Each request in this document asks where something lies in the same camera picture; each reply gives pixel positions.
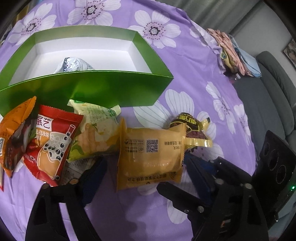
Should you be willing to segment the clear cracker packet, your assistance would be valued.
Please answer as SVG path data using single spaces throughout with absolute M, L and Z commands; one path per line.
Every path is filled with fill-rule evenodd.
M 65 185 L 72 179 L 79 179 L 83 172 L 90 169 L 94 163 L 94 158 L 80 159 L 73 162 L 66 161 L 60 185 Z

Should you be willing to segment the orange snack packet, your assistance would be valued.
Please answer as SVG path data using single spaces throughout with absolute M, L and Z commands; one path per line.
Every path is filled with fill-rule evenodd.
M 18 161 L 25 152 L 23 128 L 35 107 L 37 97 L 33 96 L 9 111 L 1 121 L 1 165 L 11 177 Z

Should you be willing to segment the light green snack packet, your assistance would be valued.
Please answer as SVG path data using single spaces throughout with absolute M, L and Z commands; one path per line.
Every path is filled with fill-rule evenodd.
M 68 105 L 73 107 L 74 113 L 83 115 L 69 150 L 68 162 L 119 151 L 119 105 L 105 108 L 73 99 L 69 100 Z

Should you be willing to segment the white blue snack packet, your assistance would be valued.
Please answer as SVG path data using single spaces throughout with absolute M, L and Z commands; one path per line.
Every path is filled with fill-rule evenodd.
M 86 61 L 76 57 L 66 57 L 58 65 L 54 73 L 66 73 L 88 70 L 94 70 L 94 68 Z

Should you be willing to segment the red bubble tea snack packet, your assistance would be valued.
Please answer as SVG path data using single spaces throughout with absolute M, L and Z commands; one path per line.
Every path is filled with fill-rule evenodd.
M 36 136 L 24 154 L 24 165 L 40 181 L 58 186 L 70 146 L 83 115 L 39 106 Z

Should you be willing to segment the purple floral tablecloth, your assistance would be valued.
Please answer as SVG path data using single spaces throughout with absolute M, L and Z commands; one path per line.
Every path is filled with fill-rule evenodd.
M 67 25 L 104 25 L 138 31 L 174 79 L 151 107 L 123 108 L 129 127 L 159 128 L 181 112 L 210 118 L 213 147 L 197 148 L 205 160 L 222 157 L 249 174 L 256 166 L 247 115 L 223 75 L 219 49 L 181 9 L 158 1 L 43 1 L 13 27 L 1 46 L 1 66 L 32 33 Z M 116 162 L 86 206 L 102 240 L 191 240 L 186 214 L 158 194 L 155 185 L 116 191 Z

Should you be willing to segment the pile of folded cloths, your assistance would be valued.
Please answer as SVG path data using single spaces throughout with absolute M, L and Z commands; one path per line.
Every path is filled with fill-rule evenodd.
M 222 48 L 220 57 L 231 73 L 242 76 L 261 77 L 261 70 L 256 59 L 240 49 L 231 35 L 213 29 L 207 29 L 207 32 Z

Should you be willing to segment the framed landscape painting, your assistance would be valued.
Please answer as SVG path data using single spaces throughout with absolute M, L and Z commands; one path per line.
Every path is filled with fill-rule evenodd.
M 288 58 L 293 67 L 296 68 L 296 43 L 294 39 L 291 39 L 288 45 L 284 48 L 283 53 Z

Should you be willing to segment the green cardboard box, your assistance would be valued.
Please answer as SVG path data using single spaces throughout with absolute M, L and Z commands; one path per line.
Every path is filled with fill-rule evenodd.
M 66 57 L 94 70 L 54 73 Z M 38 104 L 68 110 L 70 99 L 107 108 L 153 105 L 173 75 L 136 31 L 65 26 L 31 35 L 1 71 L 1 114 L 36 96 Z

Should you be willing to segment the grey sofa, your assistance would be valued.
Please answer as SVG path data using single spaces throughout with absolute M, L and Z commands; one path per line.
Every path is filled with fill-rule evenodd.
M 295 152 L 295 86 L 280 63 L 268 51 L 256 56 L 261 77 L 242 77 L 234 83 L 243 102 L 255 149 L 253 175 L 266 132 L 272 131 Z

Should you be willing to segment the black yellow snack packet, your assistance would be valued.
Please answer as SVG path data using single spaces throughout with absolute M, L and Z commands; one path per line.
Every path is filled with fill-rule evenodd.
M 180 113 L 170 123 L 170 128 L 173 126 L 186 124 L 185 149 L 192 149 L 195 147 L 211 148 L 212 140 L 205 134 L 211 121 L 210 118 L 205 118 L 201 121 L 197 120 L 189 113 Z

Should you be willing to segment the yellow-orange snack packet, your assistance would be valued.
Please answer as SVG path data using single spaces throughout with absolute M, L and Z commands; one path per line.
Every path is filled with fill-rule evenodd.
M 168 129 L 128 128 L 120 120 L 120 152 L 116 189 L 173 181 L 183 173 L 186 124 Z

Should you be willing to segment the grey curtain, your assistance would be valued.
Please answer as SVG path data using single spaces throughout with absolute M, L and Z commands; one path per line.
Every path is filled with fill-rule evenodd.
M 204 29 L 230 33 L 260 5 L 250 0 L 183 0 L 162 3 L 184 10 L 189 18 Z

